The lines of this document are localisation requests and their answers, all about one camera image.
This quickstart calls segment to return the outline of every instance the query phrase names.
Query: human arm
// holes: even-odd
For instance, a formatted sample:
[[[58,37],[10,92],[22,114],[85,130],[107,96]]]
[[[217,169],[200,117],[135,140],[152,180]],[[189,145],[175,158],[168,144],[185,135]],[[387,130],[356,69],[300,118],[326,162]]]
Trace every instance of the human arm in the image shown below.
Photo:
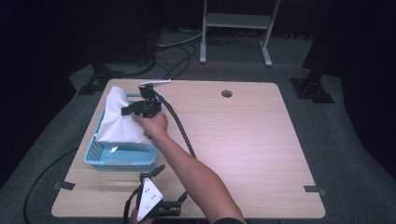
[[[143,126],[145,135],[161,151],[210,223],[223,217],[233,217],[245,223],[241,210],[220,177],[169,137],[164,113],[158,113],[152,119],[134,115],[133,119]]]

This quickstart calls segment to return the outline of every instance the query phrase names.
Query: forearm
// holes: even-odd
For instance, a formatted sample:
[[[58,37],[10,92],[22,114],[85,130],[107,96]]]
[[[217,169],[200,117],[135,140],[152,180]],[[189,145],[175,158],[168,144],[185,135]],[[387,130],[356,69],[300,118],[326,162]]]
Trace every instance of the forearm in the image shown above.
[[[153,144],[164,155],[186,191],[211,223],[220,217],[243,220],[241,211],[215,172],[168,136],[153,139]]]

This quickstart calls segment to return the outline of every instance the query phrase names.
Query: sleeve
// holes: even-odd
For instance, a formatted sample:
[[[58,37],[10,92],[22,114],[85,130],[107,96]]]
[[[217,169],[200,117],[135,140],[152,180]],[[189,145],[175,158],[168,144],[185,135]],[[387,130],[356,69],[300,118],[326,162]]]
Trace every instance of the sleeve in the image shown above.
[[[215,221],[214,224],[244,224],[244,223],[232,217],[224,217]]]

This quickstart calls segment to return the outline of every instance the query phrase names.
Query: wooden tabletop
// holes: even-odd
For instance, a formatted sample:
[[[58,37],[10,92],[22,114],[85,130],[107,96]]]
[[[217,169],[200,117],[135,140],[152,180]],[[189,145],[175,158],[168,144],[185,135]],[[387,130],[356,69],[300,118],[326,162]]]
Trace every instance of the wooden tabletop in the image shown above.
[[[138,186],[140,173],[99,172],[83,157],[113,86],[139,92],[147,80],[112,79],[92,116],[65,181],[52,207],[56,217],[122,217],[125,201]],[[172,81],[155,88],[175,109],[198,160],[227,185],[245,218],[321,218],[325,215],[288,111],[276,84],[256,82]],[[227,98],[223,91],[231,91]],[[182,147],[184,139],[173,120],[168,132]],[[165,170],[153,179],[166,201],[175,201],[184,188],[163,156]],[[188,198],[181,217],[205,217]]]

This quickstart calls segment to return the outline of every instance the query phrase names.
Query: white towel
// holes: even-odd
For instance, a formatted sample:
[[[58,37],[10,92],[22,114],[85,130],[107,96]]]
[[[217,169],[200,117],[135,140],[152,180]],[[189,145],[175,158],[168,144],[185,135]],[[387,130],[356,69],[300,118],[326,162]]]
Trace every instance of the white towel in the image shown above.
[[[113,86],[106,98],[106,110],[100,124],[96,141],[105,145],[152,145],[140,124],[132,120],[131,115],[122,116],[121,109],[128,106],[125,91]]]

